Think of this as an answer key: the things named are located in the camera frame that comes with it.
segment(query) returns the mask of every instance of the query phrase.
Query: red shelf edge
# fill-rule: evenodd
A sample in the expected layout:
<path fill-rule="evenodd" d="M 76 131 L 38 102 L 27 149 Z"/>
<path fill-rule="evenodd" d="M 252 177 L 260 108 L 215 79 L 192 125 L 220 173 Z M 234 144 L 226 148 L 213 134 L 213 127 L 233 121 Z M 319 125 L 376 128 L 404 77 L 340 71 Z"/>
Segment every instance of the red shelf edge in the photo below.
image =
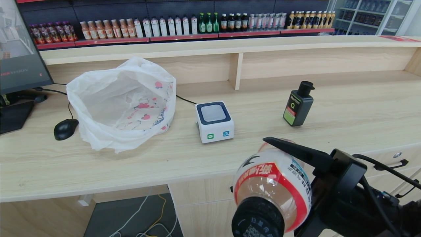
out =
<path fill-rule="evenodd" d="M 290 29 L 281 30 L 281 34 L 302 34 L 302 33 L 319 33 L 319 32 L 334 32 L 334 28 L 323 29 Z"/>
<path fill-rule="evenodd" d="M 75 42 L 37 44 L 38 49 L 75 47 Z"/>
<path fill-rule="evenodd" d="M 197 34 L 197 35 L 170 35 L 170 36 L 159 36 L 151 37 L 151 41 L 167 41 L 167 40 L 188 40 L 188 39 L 209 39 L 218 38 L 218 33 L 214 34 Z"/>
<path fill-rule="evenodd" d="M 269 31 L 246 31 L 246 32 L 227 32 L 219 33 L 219 37 L 241 37 L 241 36 L 256 36 L 256 35 L 279 35 L 279 30 Z"/>
<path fill-rule="evenodd" d="M 104 40 L 81 40 L 76 41 L 75 46 L 86 46 L 86 45 L 101 45 L 111 43 L 136 43 L 136 42 L 148 42 L 149 38 L 121 38 L 121 39 L 104 39 Z"/>

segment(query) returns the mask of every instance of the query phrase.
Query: hikvision logo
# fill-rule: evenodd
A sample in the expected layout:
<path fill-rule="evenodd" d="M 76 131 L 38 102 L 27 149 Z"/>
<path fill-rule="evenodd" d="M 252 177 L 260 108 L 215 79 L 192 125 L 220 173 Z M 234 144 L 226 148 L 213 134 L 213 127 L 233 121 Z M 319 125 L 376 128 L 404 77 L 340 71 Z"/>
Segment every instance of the hikvision logo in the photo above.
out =
<path fill-rule="evenodd" d="M 21 70 L 1 73 L 0 76 L 6 76 L 6 75 L 11 75 L 11 74 L 16 74 L 16 73 L 23 73 L 23 72 L 27 72 L 27 71 L 28 71 L 28 69 L 21 69 Z"/>

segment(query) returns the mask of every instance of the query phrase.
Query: white cable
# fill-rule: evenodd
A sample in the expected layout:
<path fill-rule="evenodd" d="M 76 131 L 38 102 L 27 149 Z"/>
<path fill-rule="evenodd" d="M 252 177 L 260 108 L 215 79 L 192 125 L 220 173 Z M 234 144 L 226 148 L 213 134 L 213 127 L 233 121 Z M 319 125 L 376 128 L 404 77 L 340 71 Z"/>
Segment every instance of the white cable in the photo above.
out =
<path fill-rule="evenodd" d="M 143 200 L 142 204 L 140 204 L 139 209 L 126 221 L 126 223 L 124 223 L 124 225 L 120 229 L 118 229 L 116 232 L 114 232 L 109 237 L 114 237 L 117 233 L 119 233 L 120 234 L 120 237 L 121 237 L 121 233 L 119 231 L 122 230 L 127 225 L 127 223 L 129 223 L 129 221 L 140 211 L 140 209 L 142 208 L 142 206 L 145 203 L 146 199 L 148 199 L 149 195 L 151 194 L 151 191 L 152 191 L 152 187 L 149 188 L 148 195 L 145 197 L 145 199 Z"/>

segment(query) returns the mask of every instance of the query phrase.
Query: brown bottle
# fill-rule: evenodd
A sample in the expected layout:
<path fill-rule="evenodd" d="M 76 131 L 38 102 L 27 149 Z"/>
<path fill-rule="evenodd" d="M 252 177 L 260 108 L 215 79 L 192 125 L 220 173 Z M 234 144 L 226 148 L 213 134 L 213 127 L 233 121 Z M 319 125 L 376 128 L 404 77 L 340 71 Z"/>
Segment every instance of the brown bottle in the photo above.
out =
<path fill-rule="evenodd" d="M 310 213 L 312 192 L 303 165 L 268 143 L 241 164 L 233 186 L 237 204 L 232 218 L 234 236 L 247 232 L 279 236 L 304 222 Z"/>

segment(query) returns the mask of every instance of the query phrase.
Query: white bottle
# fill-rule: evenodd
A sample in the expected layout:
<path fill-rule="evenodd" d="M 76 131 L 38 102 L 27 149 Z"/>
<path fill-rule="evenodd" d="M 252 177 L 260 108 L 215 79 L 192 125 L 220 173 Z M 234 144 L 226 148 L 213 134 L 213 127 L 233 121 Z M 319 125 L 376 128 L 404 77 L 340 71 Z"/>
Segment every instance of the white bottle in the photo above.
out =
<path fill-rule="evenodd" d="M 168 18 L 168 30 L 170 31 L 171 36 L 176 35 L 176 27 L 174 25 L 174 19 L 172 19 L 171 16 L 169 16 Z"/>
<path fill-rule="evenodd" d="M 143 37 L 142 24 L 140 23 L 138 18 L 134 19 L 134 28 L 136 29 L 137 38 L 142 38 Z"/>
<path fill-rule="evenodd" d="M 177 35 L 183 35 L 183 29 L 181 28 L 181 19 L 178 15 L 176 15 L 176 18 L 174 19 L 176 23 L 176 33 Z"/>
<path fill-rule="evenodd" d="M 197 18 L 194 14 L 192 16 L 192 34 L 197 35 Z"/>
<path fill-rule="evenodd" d="M 161 18 L 159 19 L 159 25 L 161 27 L 161 35 L 162 36 L 168 36 L 167 33 L 167 22 L 165 21 L 164 17 L 161 16 Z"/>
<path fill-rule="evenodd" d="M 161 33 L 159 32 L 158 20 L 154 16 L 152 17 L 151 25 L 152 25 L 152 32 L 154 33 L 154 37 L 161 36 Z"/>
<path fill-rule="evenodd" d="M 183 17 L 183 31 L 185 35 L 190 35 L 189 19 L 186 15 Z"/>
<path fill-rule="evenodd" d="M 149 21 L 149 19 L 143 19 L 142 23 L 143 29 L 145 29 L 145 37 L 152 37 L 151 22 Z"/>

